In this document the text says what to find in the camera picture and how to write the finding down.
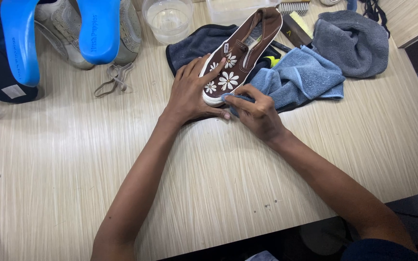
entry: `wood grain table surface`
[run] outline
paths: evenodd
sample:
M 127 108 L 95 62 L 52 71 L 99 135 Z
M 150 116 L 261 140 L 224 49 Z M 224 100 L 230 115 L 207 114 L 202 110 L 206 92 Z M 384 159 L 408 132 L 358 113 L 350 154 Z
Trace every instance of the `wood grain table surface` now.
M 344 1 L 312 1 L 305 20 L 313 28 L 319 13 L 340 9 Z M 195 3 L 192 30 L 208 23 L 206 4 Z M 107 65 L 75 69 L 37 34 L 44 95 L 4 104 L 0 120 L 0 261 L 89 260 L 171 92 L 165 46 L 143 21 L 142 32 L 132 92 L 100 99 L 93 91 L 109 80 Z M 342 101 L 284 112 L 284 125 L 382 201 L 418 194 L 418 78 L 405 51 L 390 39 L 386 71 L 344 86 Z M 136 255 L 154 261 L 334 215 L 239 120 L 206 119 L 177 136 Z

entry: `white rubber sole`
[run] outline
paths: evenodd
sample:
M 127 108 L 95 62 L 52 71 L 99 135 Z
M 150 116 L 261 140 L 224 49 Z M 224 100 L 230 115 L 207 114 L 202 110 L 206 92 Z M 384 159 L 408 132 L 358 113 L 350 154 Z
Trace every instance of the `white rubber sole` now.
M 261 54 L 262 53 L 264 53 L 264 51 L 269 47 L 269 45 L 274 41 L 274 39 L 275 39 L 275 37 L 277 37 L 277 35 L 278 35 L 278 33 L 280 32 L 280 30 L 282 29 L 282 26 L 283 26 L 283 19 L 282 19 L 282 24 L 280 24 L 280 29 L 278 30 L 278 32 L 275 34 L 275 36 L 272 38 L 272 40 L 270 41 L 270 43 L 269 44 L 267 44 L 267 46 L 264 48 L 264 50 L 261 52 Z M 238 30 L 240 29 L 241 27 L 238 27 L 238 29 L 236 29 L 236 31 L 233 33 L 233 35 L 235 35 L 235 33 L 236 32 L 238 32 Z M 207 68 L 207 66 L 209 65 L 209 62 L 212 60 L 212 57 L 214 57 L 214 54 L 220 49 L 220 48 L 222 48 L 222 46 L 229 40 L 231 38 L 231 36 L 227 39 L 227 40 L 225 40 L 210 56 L 209 56 L 209 58 L 206 60 L 206 62 L 204 63 L 204 66 L 202 67 L 202 70 L 201 70 L 201 72 L 199 73 L 199 77 L 202 77 L 203 75 L 204 75 L 204 72 L 206 71 L 206 68 Z M 256 59 L 256 62 L 254 62 L 254 64 L 256 64 L 257 63 L 257 61 L 259 60 L 259 58 L 260 58 L 260 56 Z M 244 82 L 246 81 L 246 79 L 247 79 L 247 77 L 248 77 L 248 75 L 251 73 L 251 71 L 246 75 L 246 77 L 245 77 L 245 79 L 238 85 L 238 86 L 236 86 L 236 88 L 238 88 L 238 87 L 240 87 L 240 86 L 243 86 L 243 84 L 244 84 Z M 202 91 L 202 99 L 204 100 L 204 102 L 207 104 L 207 105 L 209 105 L 209 106 L 211 106 L 211 107 L 219 107 L 220 105 L 222 105 L 222 104 L 224 104 L 224 101 L 222 100 L 222 98 L 221 97 L 218 97 L 218 98 L 212 98 L 212 97 L 209 97 L 209 95 L 207 95 L 206 94 L 206 92 L 203 90 Z

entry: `insole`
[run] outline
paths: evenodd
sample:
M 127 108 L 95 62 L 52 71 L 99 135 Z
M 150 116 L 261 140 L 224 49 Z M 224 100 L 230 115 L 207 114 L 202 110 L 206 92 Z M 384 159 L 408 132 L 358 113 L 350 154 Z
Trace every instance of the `insole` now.
M 120 0 L 77 0 L 82 28 L 78 45 L 88 62 L 112 62 L 119 52 Z
M 33 18 L 37 3 L 38 0 L 4 0 L 0 9 L 11 72 L 15 80 L 30 87 L 39 82 Z
M 248 51 L 251 51 L 251 49 L 256 46 L 262 39 L 262 21 L 257 23 L 256 27 L 252 30 L 252 32 L 249 34 L 249 36 L 244 40 L 244 43 L 248 46 Z M 243 66 L 246 65 L 246 59 L 248 56 L 245 57 L 243 61 Z

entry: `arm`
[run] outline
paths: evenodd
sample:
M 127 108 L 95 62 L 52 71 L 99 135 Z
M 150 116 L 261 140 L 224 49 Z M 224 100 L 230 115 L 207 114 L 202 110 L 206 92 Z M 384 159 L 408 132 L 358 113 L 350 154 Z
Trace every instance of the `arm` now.
M 225 64 L 222 60 L 216 69 L 199 78 L 208 57 L 196 58 L 178 70 L 166 109 L 99 227 L 93 243 L 92 261 L 134 259 L 136 235 L 154 201 L 167 157 L 182 125 L 201 116 L 230 118 L 225 110 L 209 107 L 202 100 L 203 87 Z
M 240 120 L 270 148 L 282 156 L 338 215 L 350 222 L 362 238 L 389 240 L 416 252 L 403 223 L 385 204 L 350 176 L 329 163 L 287 130 L 273 100 L 252 85 L 241 86 L 255 103 L 227 96 Z

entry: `white flower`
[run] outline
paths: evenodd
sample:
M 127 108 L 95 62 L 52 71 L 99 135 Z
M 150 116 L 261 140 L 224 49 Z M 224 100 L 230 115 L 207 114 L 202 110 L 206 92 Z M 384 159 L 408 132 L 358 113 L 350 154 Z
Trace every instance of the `white flower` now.
M 209 72 L 215 69 L 217 66 L 219 66 L 219 63 L 213 62 L 212 65 L 210 66 Z
M 236 59 L 236 56 L 232 56 L 232 53 L 229 53 L 227 55 L 227 63 L 225 64 L 225 69 L 229 67 L 232 68 L 235 65 L 235 63 L 238 61 L 235 59 Z
M 235 80 L 238 80 L 239 77 L 238 76 L 233 76 L 233 72 L 231 72 L 230 75 L 227 74 L 227 72 L 222 72 L 222 75 L 223 75 L 223 77 L 219 78 L 220 82 L 218 83 L 218 85 L 223 85 L 222 86 L 222 91 L 224 91 L 227 87 L 230 90 L 233 90 L 232 85 L 235 85 L 235 86 L 238 85 L 238 82 L 235 81 Z
M 206 84 L 205 88 L 206 92 L 212 93 L 216 91 L 217 86 L 214 84 L 214 81 L 211 81 L 210 83 Z

